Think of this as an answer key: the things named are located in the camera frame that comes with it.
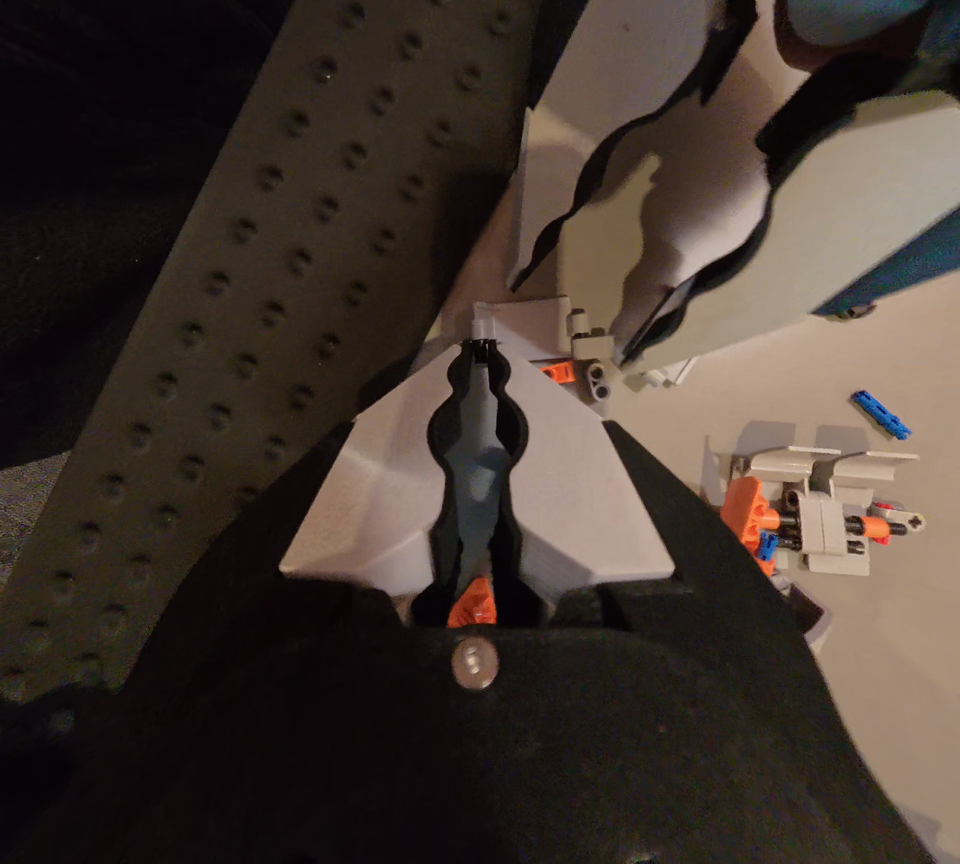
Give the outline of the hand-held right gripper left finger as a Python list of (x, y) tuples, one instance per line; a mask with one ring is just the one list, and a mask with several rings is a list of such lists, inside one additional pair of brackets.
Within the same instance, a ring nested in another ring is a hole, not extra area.
[(464, 549), (450, 454), (470, 388), (471, 345), (457, 343), (355, 418), (280, 560), (285, 578), (410, 598), (417, 624), (448, 625)]

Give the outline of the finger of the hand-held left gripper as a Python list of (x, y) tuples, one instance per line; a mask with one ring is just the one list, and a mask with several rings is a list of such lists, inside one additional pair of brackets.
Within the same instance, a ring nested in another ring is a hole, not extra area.
[(514, 186), (516, 291), (584, 205), (621, 139), (705, 83), (727, 0), (587, 0), (527, 111)]
[(624, 356), (660, 369), (804, 320), (958, 206), (958, 101), (928, 90), (859, 104), (774, 185), (746, 262), (691, 295), (678, 328)]

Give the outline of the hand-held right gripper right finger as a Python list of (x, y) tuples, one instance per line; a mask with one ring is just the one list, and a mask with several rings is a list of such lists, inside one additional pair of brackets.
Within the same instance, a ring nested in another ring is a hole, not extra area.
[(507, 455), (489, 542), (498, 624), (535, 627), (574, 590), (670, 579), (601, 418), (504, 344), (487, 344), (487, 377)]

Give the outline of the grey two-hole connector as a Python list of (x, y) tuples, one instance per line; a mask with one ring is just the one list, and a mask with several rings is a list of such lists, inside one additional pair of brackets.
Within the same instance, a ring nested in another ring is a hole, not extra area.
[(621, 382), (622, 372), (617, 363), (617, 349), (613, 337), (603, 327), (593, 328), (582, 349), (585, 377), (592, 399), (596, 403), (608, 401)]

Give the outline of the orange wedge block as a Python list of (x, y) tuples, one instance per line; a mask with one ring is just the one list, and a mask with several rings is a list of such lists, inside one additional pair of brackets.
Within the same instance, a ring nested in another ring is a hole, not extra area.
[(451, 630), (472, 626), (494, 626), (498, 623), (498, 607), (493, 583), (487, 576), (477, 576), (451, 606), (446, 627)]

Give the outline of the blue long pin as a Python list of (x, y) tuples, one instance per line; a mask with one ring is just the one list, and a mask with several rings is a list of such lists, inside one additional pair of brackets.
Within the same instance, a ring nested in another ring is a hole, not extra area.
[(912, 436), (912, 430), (868, 390), (853, 392), (849, 400), (892, 438), (906, 440)]

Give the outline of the grey orange block assembly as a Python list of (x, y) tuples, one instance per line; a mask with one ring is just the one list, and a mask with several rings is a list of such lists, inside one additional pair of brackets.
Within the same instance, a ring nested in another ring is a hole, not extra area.
[(813, 574), (867, 578), (873, 546), (927, 526), (920, 512), (880, 495), (918, 458), (797, 445), (730, 457), (718, 514), (783, 598), (813, 654), (833, 614), (789, 577), (790, 561)]

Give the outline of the black dimpled foam pad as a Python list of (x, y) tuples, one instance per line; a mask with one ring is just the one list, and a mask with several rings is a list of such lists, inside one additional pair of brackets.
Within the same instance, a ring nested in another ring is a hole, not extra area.
[(121, 687), (210, 543), (415, 350), (541, 0), (295, 0), (2, 592), (2, 702)]

